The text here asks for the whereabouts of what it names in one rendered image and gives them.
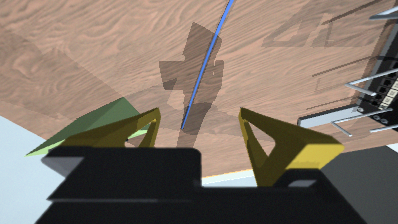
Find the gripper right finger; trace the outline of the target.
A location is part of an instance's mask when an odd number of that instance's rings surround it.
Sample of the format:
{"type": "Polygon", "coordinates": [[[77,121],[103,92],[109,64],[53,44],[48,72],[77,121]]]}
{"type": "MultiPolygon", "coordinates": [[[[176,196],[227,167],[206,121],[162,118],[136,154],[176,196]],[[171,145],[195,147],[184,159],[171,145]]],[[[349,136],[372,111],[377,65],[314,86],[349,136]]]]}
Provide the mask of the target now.
{"type": "Polygon", "coordinates": [[[345,146],[333,136],[240,108],[239,123],[257,187],[271,187],[290,169],[321,169],[345,146]],[[250,124],[272,137],[267,156],[250,124]]]}

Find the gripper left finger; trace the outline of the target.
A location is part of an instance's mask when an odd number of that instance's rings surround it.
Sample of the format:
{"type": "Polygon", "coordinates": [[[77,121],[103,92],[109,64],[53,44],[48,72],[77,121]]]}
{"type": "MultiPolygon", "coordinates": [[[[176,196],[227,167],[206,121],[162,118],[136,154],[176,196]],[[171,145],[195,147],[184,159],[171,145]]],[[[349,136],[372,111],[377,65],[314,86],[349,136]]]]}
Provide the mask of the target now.
{"type": "Polygon", "coordinates": [[[138,147],[154,147],[161,114],[159,108],[114,123],[69,136],[58,146],[125,147],[125,141],[150,124],[138,147]]]}

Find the black patch panel rack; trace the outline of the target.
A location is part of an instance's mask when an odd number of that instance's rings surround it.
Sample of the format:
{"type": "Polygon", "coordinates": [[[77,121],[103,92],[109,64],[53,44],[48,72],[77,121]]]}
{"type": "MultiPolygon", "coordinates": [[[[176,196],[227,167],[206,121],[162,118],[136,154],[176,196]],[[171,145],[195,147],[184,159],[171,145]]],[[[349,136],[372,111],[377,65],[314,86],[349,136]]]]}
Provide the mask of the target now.
{"type": "MultiPolygon", "coordinates": [[[[391,13],[396,10],[398,6],[375,14],[369,20],[398,18],[398,13],[391,13]]],[[[352,136],[335,123],[367,116],[386,126],[371,129],[369,132],[386,129],[398,132],[398,19],[370,76],[344,85],[362,92],[356,104],[299,118],[297,125],[309,128],[331,123],[348,136],[352,136]],[[364,89],[352,85],[365,80],[367,82],[364,89]]]]}

